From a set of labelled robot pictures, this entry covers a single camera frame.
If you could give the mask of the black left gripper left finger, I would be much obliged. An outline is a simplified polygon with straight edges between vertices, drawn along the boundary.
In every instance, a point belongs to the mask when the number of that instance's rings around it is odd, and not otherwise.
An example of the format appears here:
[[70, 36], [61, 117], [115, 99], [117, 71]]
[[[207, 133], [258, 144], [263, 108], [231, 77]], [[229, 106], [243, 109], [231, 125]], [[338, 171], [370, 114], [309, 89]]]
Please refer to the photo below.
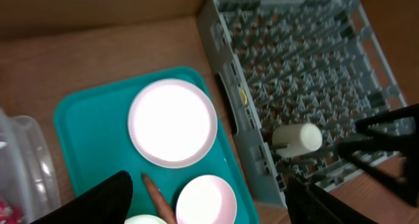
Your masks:
[[124, 223], [132, 202], [133, 181], [121, 170], [33, 224]]

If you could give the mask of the white paper cup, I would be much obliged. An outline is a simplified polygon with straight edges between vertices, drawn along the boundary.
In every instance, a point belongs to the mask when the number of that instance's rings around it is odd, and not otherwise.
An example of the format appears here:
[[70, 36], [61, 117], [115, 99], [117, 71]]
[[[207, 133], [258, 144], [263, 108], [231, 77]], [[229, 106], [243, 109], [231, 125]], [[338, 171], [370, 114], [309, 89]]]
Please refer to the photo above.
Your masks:
[[322, 143], [321, 131], [315, 124], [291, 124], [275, 129], [270, 148], [287, 158], [317, 151]]

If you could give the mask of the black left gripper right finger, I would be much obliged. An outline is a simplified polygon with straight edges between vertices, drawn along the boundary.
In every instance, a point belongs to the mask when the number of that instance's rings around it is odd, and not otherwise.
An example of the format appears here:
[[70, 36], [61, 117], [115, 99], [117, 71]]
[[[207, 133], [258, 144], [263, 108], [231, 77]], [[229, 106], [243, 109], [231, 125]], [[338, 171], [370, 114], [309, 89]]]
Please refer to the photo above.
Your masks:
[[376, 224], [315, 184], [292, 177], [285, 190], [292, 224]]

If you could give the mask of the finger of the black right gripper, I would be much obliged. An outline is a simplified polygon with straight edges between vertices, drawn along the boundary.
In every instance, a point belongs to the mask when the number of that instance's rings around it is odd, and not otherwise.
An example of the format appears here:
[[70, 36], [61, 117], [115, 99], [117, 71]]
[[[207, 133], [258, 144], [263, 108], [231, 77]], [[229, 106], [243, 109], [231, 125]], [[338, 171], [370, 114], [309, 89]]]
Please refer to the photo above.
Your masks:
[[[399, 152], [403, 160], [396, 176], [359, 158], [356, 153]], [[418, 136], [379, 136], [337, 145], [338, 155], [363, 170], [406, 204], [418, 206]]]
[[382, 124], [385, 122], [393, 122], [398, 119], [413, 118], [414, 119], [414, 134], [418, 134], [418, 104], [410, 105], [387, 113], [361, 119], [355, 123], [356, 131], [359, 134], [367, 136], [385, 136], [384, 133], [370, 129], [369, 126], [373, 124]]

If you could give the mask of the red snack wrapper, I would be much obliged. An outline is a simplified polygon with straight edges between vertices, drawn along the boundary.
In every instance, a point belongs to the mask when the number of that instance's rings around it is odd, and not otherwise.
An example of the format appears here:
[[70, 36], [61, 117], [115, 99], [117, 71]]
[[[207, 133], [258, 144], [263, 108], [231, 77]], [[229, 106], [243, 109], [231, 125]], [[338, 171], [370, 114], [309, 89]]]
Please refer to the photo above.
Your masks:
[[22, 224], [23, 215], [17, 206], [11, 206], [8, 202], [0, 201], [0, 222], [1, 224]]

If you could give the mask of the white bowl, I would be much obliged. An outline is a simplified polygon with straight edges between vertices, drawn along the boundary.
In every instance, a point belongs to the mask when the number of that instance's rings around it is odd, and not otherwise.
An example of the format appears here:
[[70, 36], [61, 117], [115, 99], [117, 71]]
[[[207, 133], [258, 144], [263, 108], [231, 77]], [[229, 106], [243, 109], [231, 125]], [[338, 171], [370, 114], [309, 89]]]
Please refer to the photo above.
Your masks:
[[163, 219], [155, 215], [135, 215], [125, 220], [124, 224], [167, 224]]

